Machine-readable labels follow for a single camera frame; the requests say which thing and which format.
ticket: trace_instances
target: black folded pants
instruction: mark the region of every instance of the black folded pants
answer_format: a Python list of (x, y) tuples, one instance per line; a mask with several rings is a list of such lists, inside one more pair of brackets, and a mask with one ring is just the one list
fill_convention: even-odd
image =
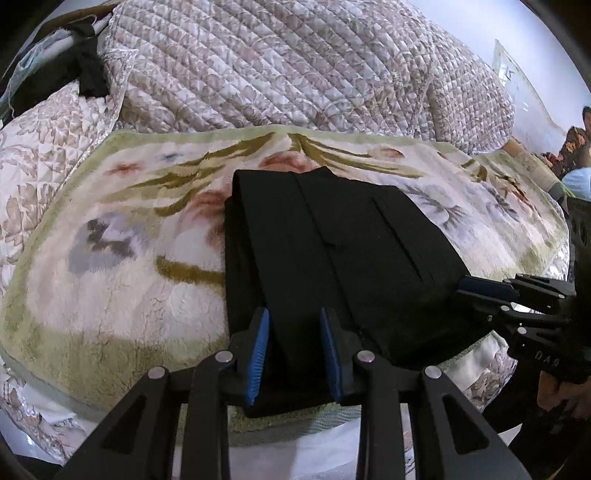
[(488, 332), (448, 308), (468, 270), (441, 230), (394, 186), (343, 179), (328, 168), (239, 170), (225, 231), (230, 334), (248, 328), (256, 307), (271, 315), (257, 400), (265, 412), (272, 410), (265, 403), (271, 392), (279, 395), (275, 403), (291, 408), (328, 401), (322, 307), (336, 309), (364, 348), (411, 369), (451, 358)]

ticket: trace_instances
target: metal pin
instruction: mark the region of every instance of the metal pin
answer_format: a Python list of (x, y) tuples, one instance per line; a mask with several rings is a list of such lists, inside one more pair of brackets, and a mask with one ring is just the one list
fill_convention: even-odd
[(375, 354), (369, 350), (361, 350), (357, 353), (357, 358), (363, 363), (370, 364), (375, 360)]
[(148, 378), (151, 378), (152, 380), (158, 380), (159, 378), (162, 378), (165, 373), (166, 370), (164, 367), (152, 367), (150, 368), (150, 371), (148, 371)]
[(232, 355), (232, 352), (229, 350), (222, 350), (216, 353), (216, 360), (221, 364), (227, 364), (232, 361), (232, 358), (234, 358), (234, 355)]
[(439, 367), (435, 367), (434, 365), (429, 365), (425, 369), (425, 375), (428, 376), (429, 378), (432, 378), (433, 380), (436, 380), (441, 376), (441, 370), (439, 369)]

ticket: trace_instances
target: patterned shirt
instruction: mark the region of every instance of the patterned shirt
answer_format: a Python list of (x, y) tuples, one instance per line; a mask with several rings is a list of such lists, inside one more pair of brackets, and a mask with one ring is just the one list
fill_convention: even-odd
[(554, 155), (553, 153), (544, 153), (542, 155), (552, 164), (554, 175), (562, 179), (568, 172), (578, 168), (575, 163), (577, 153), (587, 143), (589, 143), (589, 137), (584, 129), (570, 127), (560, 153), (558, 155)]

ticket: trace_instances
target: quilted bedspread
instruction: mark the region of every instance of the quilted bedspread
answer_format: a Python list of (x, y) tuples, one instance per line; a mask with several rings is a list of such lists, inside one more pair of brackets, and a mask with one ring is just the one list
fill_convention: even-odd
[(285, 124), (492, 151), (514, 107), (404, 0), (126, 0), (105, 48), (139, 51), (121, 110), (140, 132)]

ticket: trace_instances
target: pillow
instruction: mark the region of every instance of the pillow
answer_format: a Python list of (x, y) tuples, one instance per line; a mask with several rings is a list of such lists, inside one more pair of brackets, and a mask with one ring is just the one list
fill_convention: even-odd
[(56, 191), (113, 130), (136, 53), (104, 52), (107, 97), (81, 97), (71, 82), (0, 131), (0, 306), (24, 242)]

